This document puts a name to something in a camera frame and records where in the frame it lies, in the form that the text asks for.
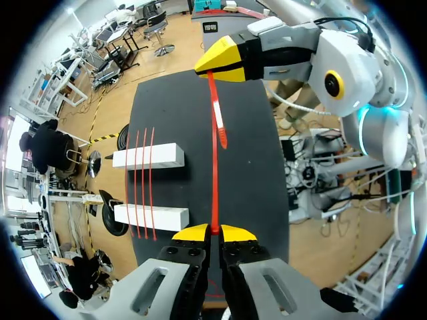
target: black jacket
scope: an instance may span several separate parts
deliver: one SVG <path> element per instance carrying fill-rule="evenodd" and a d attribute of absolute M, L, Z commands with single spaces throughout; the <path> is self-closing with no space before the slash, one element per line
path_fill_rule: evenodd
<path fill-rule="evenodd" d="M 57 120 L 49 120 L 40 125 L 29 142 L 34 167 L 45 174 L 47 166 L 67 170 L 71 162 L 65 156 L 65 150 L 72 148 L 73 139 L 69 135 L 56 131 Z"/>
<path fill-rule="evenodd" d="M 95 282 L 96 271 L 99 268 L 97 258 L 90 261 L 80 257 L 73 258 L 74 266 L 68 265 L 68 280 L 73 287 L 73 292 L 82 300 L 89 300 L 98 284 Z"/>

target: black tabletop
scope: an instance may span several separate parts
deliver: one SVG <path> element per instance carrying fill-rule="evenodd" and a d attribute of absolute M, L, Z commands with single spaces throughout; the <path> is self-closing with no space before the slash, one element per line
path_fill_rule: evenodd
<path fill-rule="evenodd" d="M 218 147 L 220 223 L 251 231 L 270 254 L 288 261 L 288 198 L 284 157 L 272 109 L 261 81 L 217 81 L 228 134 L 228 149 Z M 129 147 L 139 145 L 147 127 L 155 127 L 154 144 L 177 143 L 185 153 L 185 167 L 154 169 L 153 204 L 189 209 L 189 226 L 210 223 L 212 186 L 211 106 L 207 79 L 194 71 L 166 75 L 140 83 L 133 100 Z M 133 171 L 128 176 L 128 199 L 134 201 Z M 145 179 L 145 199 L 148 180 Z M 142 204 L 141 175 L 137 175 L 137 204 Z M 149 229 L 149 239 L 134 237 L 138 265 L 168 245 L 173 232 Z M 209 289 L 206 301 L 222 301 L 218 240 L 212 239 Z"/>

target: box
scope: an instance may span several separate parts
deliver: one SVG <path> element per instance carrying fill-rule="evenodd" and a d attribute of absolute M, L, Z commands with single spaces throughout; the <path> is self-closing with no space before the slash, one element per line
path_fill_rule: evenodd
<path fill-rule="evenodd" d="M 127 150 L 127 170 L 135 170 L 135 150 L 136 169 L 149 168 L 150 146 L 145 146 L 144 159 L 142 159 L 143 147 Z M 113 168 L 125 168 L 126 150 L 115 151 L 113 154 Z M 183 167 L 184 152 L 176 143 L 166 143 L 164 145 L 154 145 L 151 157 L 151 168 L 175 168 Z"/>
<path fill-rule="evenodd" d="M 136 215 L 138 216 L 138 225 L 144 227 L 144 216 L 143 206 L 128 204 L 115 205 L 114 206 L 114 219 L 117 222 L 131 223 L 131 225 L 137 225 Z M 145 222 L 147 228 L 153 228 L 151 222 L 151 208 L 149 205 L 145 205 Z M 127 219 L 127 211 L 129 210 L 129 220 Z M 154 227 L 157 230 L 168 230 L 168 231 L 181 231 L 188 226 L 189 213 L 187 208 L 168 208 L 168 207 L 153 207 L 153 220 Z"/>
<path fill-rule="evenodd" d="M 205 11 L 209 9 L 221 9 L 221 0 L 195 0 L 195 12 Z"/>

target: red zip tie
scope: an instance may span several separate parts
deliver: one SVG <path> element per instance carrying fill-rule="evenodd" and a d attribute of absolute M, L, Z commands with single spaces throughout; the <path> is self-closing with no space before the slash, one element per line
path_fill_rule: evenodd
<path fill-rule="evenodd" d="M 215 287 L 215 295 L 209 294 L 209 293 L 205 293 L 206 297 L 211 297 L 211 298 L 224 298 L 225 295 L 220 295 L 220 287 L 218 287 L 218 285 L 215 283 L 214 280 L 208 279 L 207 282 L 211 283 L 214 287 Z"/>
<path fill-rule="evenodd" d="M 214 95 L 212 95 L 212 83 L 215 87 L 214 77 L 211 71 L 207 72 L 209 88 L 211 89 L 211 123 L 212 123 L 212 212 L 211 234 L 220 234 L 220 214 L 218 212 L 218 142 L 216 139 L 216 119 L 214 111 Z"/>
<path fill-rule="evenodd" d="M 250 15 L 251 17 L 258 18 L 258 19 L 265 19 L 267 17 L 260 12 L 257 12 L 251 9 L 246 9 L 243 7 L 238 7 L 238 12 L 243 13 L 244 15 Z"/>
<path fill-rule="evenodd" d="M 216 126 L 218 128 L 218 135 L 220 136 L 220 142 L 222 149 L 227 149 L 227 133 L 226 128 L 224 127 L 224 122 L 222 121 L 220 102 L 218 100 L 218 92 L 216 91 L 214 74 L 212 71 L 207 72 L 207 80 L 209 81 L 209 90 L 211 91 L 211 102 L 213 107 L 213 112 L 215 113 Z"/>
<path fill-rule="evenodd" d="M 148 239 L 147 234 L 147 222 L 145 221 L 145 193 L 144 193 L 144 153 L 145 153 L 145 138 L 147 138 L 147 128 L 145 128 L 144 131 L 144 141 L 142 144 L 142 212 L 144 214 L 144 231 L 145 231 L 145 238 Z"/>
<path fill-rule="evenodd" d="M 151 207 L 151 223 L 153 224 L 153 238 L 157 241 L 155 235 L 154 218 L 153 218 L 153 184 L 151 183 L 151 154 L 153 153 L 154 127 L 151 131 L 151 145 L 149 147 L 149 205 Z"/>
<path fill-rule="evenodd" d="M 138 139 L 139 139 L 139 130 L 136 132 L 136 145 L 135 145 L 135 163 L 133 164 L 133 194 L 134 194 L 134 203 L 135 203 L 135 217 L 136 217 L 136 227 L 138 230 L 138 238 L 141 239 L 141 234 L 139 233 L 139 222 L 138 222 L 138 210 L 137 210 L 137 198 L 136 198 L 136 153 L 138 150 Z"/>
<path fill-rule="evenodd" d="M 125 198 L 126 198 L 126 212 L 127 212 L 127 222 L 129 223 L 129 229 L 131 231 L 131 236 L 133 237 L 132 232 L 132 226 L 131 221 L 129 219 L 129 206 L 127 205 L 128 199 L 127 199 L 127 150 L 129 149 L 129 132 L 127 133 L 127 139 L 126 139 L 126 156 L 125 156 Z"/>

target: white block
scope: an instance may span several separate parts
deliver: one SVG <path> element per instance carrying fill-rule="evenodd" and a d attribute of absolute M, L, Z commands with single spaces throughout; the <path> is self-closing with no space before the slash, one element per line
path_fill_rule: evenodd
<path fill-rule="evenodd" d="M 142 161 L 143 147 L 127 150 L 127 170 L 135 169 L 135 150 L 136 150 L 136 169 L 149 168 L 150 146 L 145 146 L 144 159 Z M 113 168 L 125 168 L 126 150 L 115 151 L 113 154 Z M 164 145 L 154 145 L 153 155 L 151 157 L 151 168 L 175 168 L 183 167 L 184 151 L 176 143 L 166 143 Z"/>
<path fill-rule="evenodd" d="M 135 205 L 128 204 L 129 209 L 129 220 L 127 220 L 127 209 L 126 205 L 115 205 L 114 206 L 114 219 L 117 222 L 136 224 L 135 216 Z M 142 205 L 136 205 L 136 211 L 138 215 L 138 225 L 144 227 L 144 216 Z M 153 207 L 153 220 L 154 227 L 159 230 L 168 231 L 181 231 L 188 226 L 189 214 L 187 208 L 167 208 L 167 207 Z M 145 206 L 145 222 L 147 228 L 152 228 L 151 223 L 151 208 L 149 205 Z"/>
<path fill-rule="evenodd" d="M 237 7 L 238 4 L 235 1 L 226 1 L 226 6 L 227 7 Z"/>

